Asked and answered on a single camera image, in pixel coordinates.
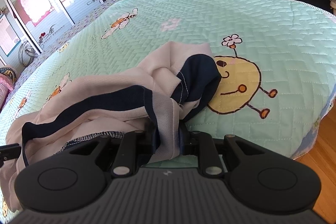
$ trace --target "wooden floor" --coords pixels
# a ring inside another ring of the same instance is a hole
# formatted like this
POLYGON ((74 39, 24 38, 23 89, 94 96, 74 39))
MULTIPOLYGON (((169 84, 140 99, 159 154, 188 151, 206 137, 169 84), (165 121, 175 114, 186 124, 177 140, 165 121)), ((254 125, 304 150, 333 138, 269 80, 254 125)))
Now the wooden floor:
POLYGON ((316 144, 298 159, 320 177, 322 191, 314 210, 329 223, 336 222, 336 106, 320 124, 316 144))

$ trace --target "patterned bed sheet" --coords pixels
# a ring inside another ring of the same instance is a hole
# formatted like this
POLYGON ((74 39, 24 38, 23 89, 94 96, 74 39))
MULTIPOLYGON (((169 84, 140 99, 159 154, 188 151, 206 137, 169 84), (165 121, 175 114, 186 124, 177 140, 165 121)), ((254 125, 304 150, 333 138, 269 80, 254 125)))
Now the patterned bed sheet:
MULTIPOLYGON (((216 138, 236 134, 296 158, 314 145, 334 102, 335 35, 335 16, 292 0, 112 0, 24 71, 0 113, 0 142, 16 117, 40 110, 71 79, 134 67, 173 40, 209 43, 224 79, 189 130, 216 138), (238 78, 229 74, 238 72, 247 73, 242 84, 225 90, 238 78), (232 103, 240 93, 243 101, 232 103)), ((194 157, 180 156, 153 166, 195 164, 194 157)))

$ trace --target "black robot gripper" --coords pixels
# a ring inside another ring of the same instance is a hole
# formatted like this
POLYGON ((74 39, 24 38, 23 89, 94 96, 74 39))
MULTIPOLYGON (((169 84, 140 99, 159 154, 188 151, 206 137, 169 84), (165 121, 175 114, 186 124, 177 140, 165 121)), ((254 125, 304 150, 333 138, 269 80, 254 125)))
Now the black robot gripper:
POLYGON ((155 134, 100 136, 29 165, 15 181, 24 211, 12 223, 325 223, 312 210, 321 183, 309 167, 181 123, 180 153, 198 167, 150 168, 155 134))

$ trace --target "mattress cover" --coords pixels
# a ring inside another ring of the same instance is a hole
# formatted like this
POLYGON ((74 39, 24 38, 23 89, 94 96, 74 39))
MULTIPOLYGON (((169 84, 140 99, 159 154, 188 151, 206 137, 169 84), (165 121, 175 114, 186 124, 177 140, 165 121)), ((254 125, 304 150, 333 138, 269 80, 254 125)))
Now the mattress cover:
MULTIPOLYGON (((18 88, 0 113, 0 143, 16 117, 40 110, 76 77, 124 71, 167 41, 207 42, 222 81, 188 129, 300 156, 335 97, 335 23, 291 0, 121 0, 18 88)), ((151 166, 195 165, 195 157, 179 156, 151 166)))

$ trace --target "cartoon eye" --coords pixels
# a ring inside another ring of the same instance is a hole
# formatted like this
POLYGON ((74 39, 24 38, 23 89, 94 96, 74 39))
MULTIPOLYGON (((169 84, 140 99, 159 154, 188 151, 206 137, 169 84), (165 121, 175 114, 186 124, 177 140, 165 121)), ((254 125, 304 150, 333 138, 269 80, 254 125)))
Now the cartoon eye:
POLYGON ((223 68, 227 65, 227 63, 224 62, 224 61, 222 61, 222 60, 218 60, 218 61, 216 62, 216 64, 217 64, 217 66, 220 66, 220 67, 223 67, 223 68))

